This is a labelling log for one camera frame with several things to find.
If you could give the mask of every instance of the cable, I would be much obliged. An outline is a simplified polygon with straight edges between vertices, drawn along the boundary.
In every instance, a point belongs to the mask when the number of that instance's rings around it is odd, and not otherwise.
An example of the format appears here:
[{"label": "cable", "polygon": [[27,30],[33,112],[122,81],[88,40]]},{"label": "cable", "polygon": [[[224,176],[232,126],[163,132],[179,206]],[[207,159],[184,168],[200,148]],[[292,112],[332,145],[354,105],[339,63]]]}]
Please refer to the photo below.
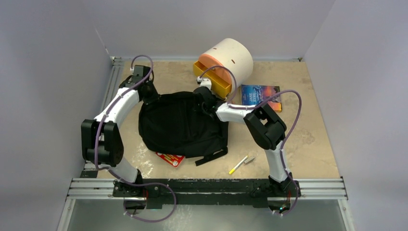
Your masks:
[{"label": "cable", "polygon": [[143,79],[142,79],[141,81],[137,82],[135,85],[133,85],[132,87],[130,87],[129,89],[127,89],[126,91],[124,91],[122,94],[120,94],[118,97],[116,97],[115,100],[113,100],[112,103],[110,104],[110,106],[106,109],[106,112],[104,113],[104,115],[102,116],[101,121],[99,122],[98,130],[96,131],[96,139],[95,139],[95,159],[94,159],[94,163],[95,163],[95,168],[96,168],[97,170],[107,169],[107,170],[109,171],[109,173],[112,174],[112,176],[116,177],[118,180],[121,180],[122,182],[124,182],[125,184],[128,184],[128,185],[130,185],[130,186],[134,186],[134,187],[145,187],[145,186],[150,186],[150,185],[160,185],[160,186],[164,186],[165,188],[169,189],[169,191],[170,191],[171,194],[173,195],[174,206],[173,206],[173,209],[171,210],[171,212],[170,212],[167,216],[165,216],[164,218],[162,218],[162,219],[158,219],[158,220],[143,219],[143,218],[136,217],[136,216],[134,216],[133,214],[130,214],[130,213],[128,213],[128,212],[125,210],[125,214],[127,214],[127,215],[130,216],[131,218],[134,218],[134,219],[137,219],[137,220],[141,220],[141,221],[144,221],[144,222],[160,222],[160,221],[163,221],[163,220],[169,218],[169,217],[173,214],[173,212],[176,210],[176,207],[177,207],[176,194],[174,194],[173,190],[172,190],[169,186],[167,186],[167,185],[165,185],[165,184],[162,184],[162,183],[134,184],[134,183],[132,183],[132,182],[129,182],[129,181],[126,181],[126,180],[122,179],[120,176],[118,176],[117,174],[115,174],[109,167],[99,167],[99,165],[98,165],[99,136],[101,135],[102,125],[103,125],[105,119],[107,118],[107,116],[109,115],[109,112],[113,109],[113,107],[117,104],[117,102],[118,102],[121,98],[123,98],[123,96],[125,96],[128,92],[130,92],[131,90],[133,90],[133,89],[135,89],[136,87],[138,87],[138,86],[139,86],[142,82],[144,82],[144,81],[150,76],[150,74],[153,72],[153,60],[152,60],[149,56],[147,56],[147,55],[138,55],[138,56],[136,56],[136,57],[132,60],[131,66],[133,66],[133,62],[134,62],[137,58],[139,58],[139,57],[146,57],[147,59],[149,59],[149,61],[150,61],[150,70],[149,70],[149,72],[147,73],[147,75],[146,75],[145,77],[143,77]]},{"label": "cable", "polygon": [[286,137],[283,139],[282,145],[280,146],[280,149],[279,149],[280,160],[281,160],[281,162],[282,162],[283,170],[285,171],[286,175],[289,177],[289,179],[291,180],[291,182],[294,184],[294,186],[295,186],[295,188],[296,188],[296,197],[295,197],[295,200],[294,200],[293,205],[291,206],[291,208],[290,208],[286,213],[281,214],[281,216],[287,215],[290,211],[292,211],[292,209],[293,209],[293,208],[296,206],[296,204],[297,204],[297,200],[298,200],[298,198],[299,198],[299,187],[297,186],[296,182],[294,181],[294,179],[293,179],[293,178],[291,177],[291,175],[289,174],[288,170],[286,170],[287,167],[286,167],[285,161],[284,161],[284,159],[283,159],[283,151],[282,151],[282,150],[283,150],[283,146],[285,145],[285,143],[286,143],[286,141],[288,140],[289,136],[290,136],[291,133],[293,132],[293,129],[294,129],[294,127],[295,127],[296,124],[297,124],[297,121],[299,120],[300,111],[301,111],[301,109],[302,109],[302,98],[300,97],[300,94],[299,94],[297,91],[295,91],[295,90],[283,90],[283,91],[280,91],[280,92],[278,92],[278,93],[275,93],[275,94],[269,96],[268,98],[266,98],[265,100],[263,100],[262,102],[260,102],[259,104],[257,104],[257,105],[254,106],[254,107],[235,107],[235,106],[231,106],[229,103],[232,101],[232,99],[233,99],[233,98],[235,97],[235,95],[236,95],[236,91],[237,91],[237,80],[235,79],[234,74],[233,74],[228,68],[226,68],[226,67],[224,67],[224,66],[221,66],[221,65],[214,65],[214,66],[212,66],[212,67],[206,69],[203,73],[201,73],[200,78],[202,78],[202,77],[204,76],[204,74],[205,74],[207,71],[209,71],[209,70],[211,70],[211,69],[214,69],[214,68],[216,68],[216,67],[220,67],[220,68],[223,68],[223,69],[227,70],[227,71],[229,72],[229,74],[231,75],[233,81],[234,81],[235,90],[234,90],[234,92],[232,93],[232,97],[227,100],[227,106],[228,106],[229,108],[239,109],[239,110],[242,110],[242,109],[245,109],[245,110],[254,110],[254,109],[257,109],[257,108],[259,108],[259,107],[262,107],[263,105],[265,105],[266,103],[268,103],[269,100],[271,100],[271,99],[273,99],[273,98],[276,98],[276,97],[278,97],[278,96],[280,96],[280,95],[282,95],[282,94],[284,94],[284,93],[288,93],[288,92],[292,92],[292,93],[296,94],[296,96],[297,96],[297,98],[298,98],[298,100],[299,100],[299,107],[298,107],[298,109],[297,109],[296,118],[294,119],[294,122],[293,122],[292,127],[291,127],[291,129],[289,130],[288,134],[287,134]]}]

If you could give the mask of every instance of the white wall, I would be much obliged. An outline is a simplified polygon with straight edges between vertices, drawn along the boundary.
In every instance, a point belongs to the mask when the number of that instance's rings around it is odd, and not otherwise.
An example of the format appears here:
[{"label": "white wall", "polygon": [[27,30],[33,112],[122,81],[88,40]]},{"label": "white wall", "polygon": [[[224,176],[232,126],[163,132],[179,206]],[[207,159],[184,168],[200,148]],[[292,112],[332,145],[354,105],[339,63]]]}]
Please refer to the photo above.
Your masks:
[{"label": "white wall", "polygon": [[303,57],[334,0],[84,0],[109,54],[196,58],[224,38],[257,59]]},{"label": "white wall", "polygon": [[110,59],[79,0],[0,2],[0,224],[56,230]]},{"label": "white wall", "polygon": [[407,12],[337,0],[305,56],[360,231],[408,227]]}]

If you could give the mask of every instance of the cylindrical container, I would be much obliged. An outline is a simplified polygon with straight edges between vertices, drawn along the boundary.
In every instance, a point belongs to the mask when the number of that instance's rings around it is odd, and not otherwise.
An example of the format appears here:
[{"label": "cylindrical container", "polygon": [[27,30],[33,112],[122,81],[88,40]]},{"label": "cylindrical container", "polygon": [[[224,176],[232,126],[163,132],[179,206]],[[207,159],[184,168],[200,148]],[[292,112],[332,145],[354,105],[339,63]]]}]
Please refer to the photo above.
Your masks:
[{"label": "cylindrical container", "polygon": [[234,86],[227,70],[216,68],[215,74],[232,85],[231,91],[239,87],[252,73],[254,61],[249,51],[238,41],[226,38],[200,55],[198,61],[209,68],[221,65],[228,68],[235,76],[237,86]]}]

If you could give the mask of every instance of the white pen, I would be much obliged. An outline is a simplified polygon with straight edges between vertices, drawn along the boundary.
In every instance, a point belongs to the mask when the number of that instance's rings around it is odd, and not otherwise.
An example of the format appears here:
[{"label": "white pen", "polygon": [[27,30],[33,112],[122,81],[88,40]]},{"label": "white pen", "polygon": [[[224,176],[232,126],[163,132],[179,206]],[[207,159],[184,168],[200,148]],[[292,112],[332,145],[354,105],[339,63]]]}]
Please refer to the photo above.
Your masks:
[{"label": "white pen", "polygon": [[238,168],[246,159],[248,159],[248,155],[247,155],[246,157],[244,157],[244,158],[242,159],[242,161],[240,161],[233,169],[231,169],[231,171],[229,171],[229,172],[230,172],[229,174],[231,175],[232,173],[234,173],[235,170],[237,170],[237,168]]}]

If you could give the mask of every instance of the table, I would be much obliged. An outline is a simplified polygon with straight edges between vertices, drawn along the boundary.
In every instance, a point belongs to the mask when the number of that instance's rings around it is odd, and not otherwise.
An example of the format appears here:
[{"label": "table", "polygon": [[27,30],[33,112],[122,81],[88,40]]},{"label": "table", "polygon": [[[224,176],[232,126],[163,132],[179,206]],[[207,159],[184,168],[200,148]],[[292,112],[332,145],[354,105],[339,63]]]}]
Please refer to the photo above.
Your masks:
[{"label": "table", "polygon": [[[148,62],[136,62],[149,65]],[[192,72],[193,61],[154,62],[154,85],[159,94],[176,91],[193,91],[198,87]],[[131,74],[130,62],[123,64],[121,79]],[[289,168],[295,178],[339,178],[334,155],[320,113],[313,85],[304,62],[255,62],[251,77],[244,84],[277,85],[281,90],[294,89],[302,96],[300,119],[285,145]],[[240,95],[233,100],[240,104]],[[264,150],[256,145],[246,125],[230,123],[228,154],[204,165],[195,166],[200,159],[184,159],[173,167],[146,148],[138,133],[138,116],[141,103],[128,114],[120,128],[125,147],[124,157],[138,169],[144,178],[266,178],[269,168]],[[287,127],[293,123],[298,100],[292,93],[282,95],[283,111],[278,115]],[[228,172],[246,155],[255,160],[242,165],[232,175]],[[107,171],[100,171],[98,178],[113,178]]]}]

